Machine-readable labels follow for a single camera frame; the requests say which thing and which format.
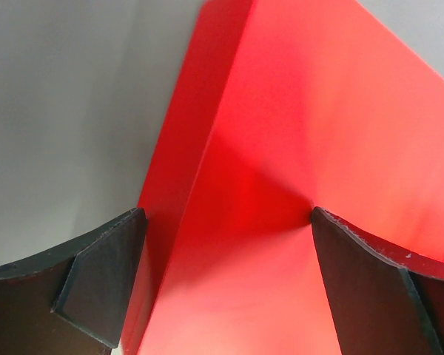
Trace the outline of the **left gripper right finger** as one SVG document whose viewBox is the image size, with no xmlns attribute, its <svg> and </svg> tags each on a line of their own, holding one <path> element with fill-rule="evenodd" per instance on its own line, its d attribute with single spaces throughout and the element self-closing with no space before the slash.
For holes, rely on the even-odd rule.
<svg viewBox="0 0 444 355">
<path fill-rule="evenodd" d="M 311 226 L 342 354 L 444 354 L 444 263 L 320 207 Z"/>
</svg>

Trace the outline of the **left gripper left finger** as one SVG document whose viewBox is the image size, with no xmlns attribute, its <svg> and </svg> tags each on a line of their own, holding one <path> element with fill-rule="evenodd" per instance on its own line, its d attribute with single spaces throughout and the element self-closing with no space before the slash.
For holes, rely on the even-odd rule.
<svg viewBox="0 0 444 355">
<path fill-rule="evenodd" d="M 111 354 L 118 347 L 147 219 L 98 228 L 0 266 L 0 354 Z"/>
</svg>

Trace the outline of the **red box lid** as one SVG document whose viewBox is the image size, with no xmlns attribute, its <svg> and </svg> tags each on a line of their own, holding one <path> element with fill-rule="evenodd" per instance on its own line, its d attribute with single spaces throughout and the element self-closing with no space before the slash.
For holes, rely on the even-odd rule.
<svg viewBox="0 0 444 355">
<path fill-rule="evenodd" d="M 356 1 L 208 1 L 138 205 L 126 354 L 338 354 L 310 212 L 444 262 L 444 80 Z"/>
</svg>

